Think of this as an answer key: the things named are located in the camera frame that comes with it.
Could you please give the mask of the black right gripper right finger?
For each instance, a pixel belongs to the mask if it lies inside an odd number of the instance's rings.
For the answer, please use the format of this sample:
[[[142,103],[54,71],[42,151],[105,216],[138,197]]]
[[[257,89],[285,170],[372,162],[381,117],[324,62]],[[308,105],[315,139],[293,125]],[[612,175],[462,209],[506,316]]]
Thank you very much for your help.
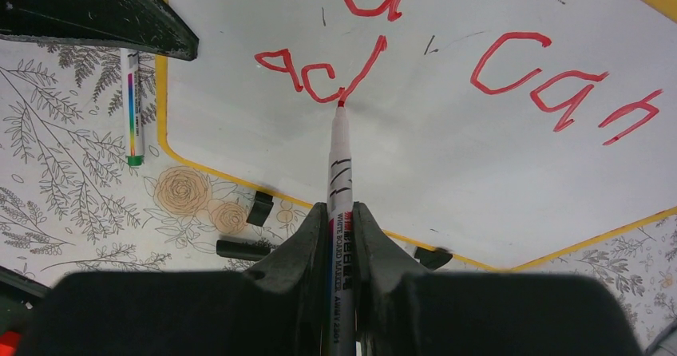
[[[640,355],[624,311],[581,275],[433,272],[353,207],[365,355]]]

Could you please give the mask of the yellow framed whiteboard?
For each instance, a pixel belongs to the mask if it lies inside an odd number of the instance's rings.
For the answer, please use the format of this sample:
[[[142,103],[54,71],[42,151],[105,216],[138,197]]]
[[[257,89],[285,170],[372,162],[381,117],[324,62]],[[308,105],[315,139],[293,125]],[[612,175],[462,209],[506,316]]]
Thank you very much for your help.
[[[354,197],[400,239],[525,266],[676,205],[676,0],[165,0],[158,140],[296,204]]]

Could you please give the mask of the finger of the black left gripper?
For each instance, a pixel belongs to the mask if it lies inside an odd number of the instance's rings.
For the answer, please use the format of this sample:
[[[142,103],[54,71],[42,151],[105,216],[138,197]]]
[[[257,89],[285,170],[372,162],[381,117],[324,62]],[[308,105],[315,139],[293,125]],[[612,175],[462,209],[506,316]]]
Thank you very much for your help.
[[[164,0],[1,0],[1,37],[196,59],[199,38]]]

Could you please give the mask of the red capped whiteboard marker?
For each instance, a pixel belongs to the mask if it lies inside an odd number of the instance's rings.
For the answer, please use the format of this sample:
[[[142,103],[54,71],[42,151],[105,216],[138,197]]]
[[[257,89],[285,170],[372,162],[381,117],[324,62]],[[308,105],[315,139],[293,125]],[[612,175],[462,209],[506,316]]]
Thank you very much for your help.
[[[327,181],[327,329],[324,355],[354,355],[353,181],[349,122],[340,102],[331,126]]]

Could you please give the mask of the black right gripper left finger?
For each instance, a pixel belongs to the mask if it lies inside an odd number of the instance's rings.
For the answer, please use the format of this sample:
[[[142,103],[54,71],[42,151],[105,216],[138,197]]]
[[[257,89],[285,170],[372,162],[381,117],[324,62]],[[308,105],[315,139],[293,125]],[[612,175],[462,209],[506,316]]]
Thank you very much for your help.
[[[318,203],[246,271],[88,271],[38,305],[19,355],[318,355],[327,314]]]

